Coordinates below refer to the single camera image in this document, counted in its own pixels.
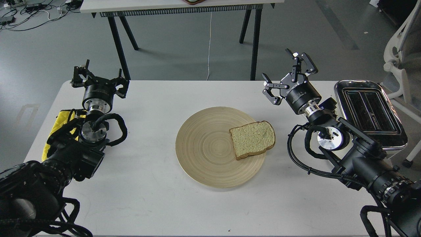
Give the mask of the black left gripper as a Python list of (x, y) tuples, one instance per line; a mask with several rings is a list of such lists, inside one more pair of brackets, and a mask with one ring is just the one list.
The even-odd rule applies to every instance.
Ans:
[(122, 69), (119, 69), (118, 76), (111, 80), (94, 79), (93, 73), (88, 69), (89, 63), (90, 60), (86, 60), (84, 66), (74, 67), (71, 86), (85, 87), (82, 106), (86, 111), (110, 112), (113, 108), (114, 95), (126, 98), (130, 80), (122, 76)]

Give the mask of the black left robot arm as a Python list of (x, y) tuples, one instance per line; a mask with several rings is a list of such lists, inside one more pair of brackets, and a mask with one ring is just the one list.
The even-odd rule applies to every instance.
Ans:
[(80, 203), (63, 196), (72, 180), (92, 178), (107, 146), (127, 138), (123, 118), (112, 114), (114, 96), (125, 98), (130, 80), (97, 77), (85, 66), (74, 68), (72, 87), (84, 88), (83, 109), (69, 111), (67, 121), (47, 139), (42, 162), (28, 161), (1, 173), (1, 236), (33, 237), (40, 232), (92, 237), (75, 224)]

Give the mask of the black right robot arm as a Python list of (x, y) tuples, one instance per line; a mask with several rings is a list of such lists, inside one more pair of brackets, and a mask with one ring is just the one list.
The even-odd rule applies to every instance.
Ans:
[[(274, 105), (285, 100), (297, 115), (308, 122), (296, 125), (288, 136), (287, 150), (296, 165), (318, 176), (341, 181), (346, 187), (365, 188), (376, 206), (360, 211), (367, 233), (376, 231), (368, 212), (382, 215), (385, 235), (391, 228), (404, 237), (420, 236), (420, 181), (411, 181), (399, 173), (397, 166), (385, 162), (387, 152), (401, 150), (407, 144), (406, 133), (383, 89), (367, 80), (342, 80), (335, 84), (336, 99), (321, 101), (322, 96), (308, 76), (318, 72), (306, 53), (292, 53), (293, 66), (279, 83), (268, 75), (263, 94)], [(301, 162), (293, 153), (293, 137), (306, 130), (304, 148), (314, 158), (328, 160), (332, 171), (320, 171)]]

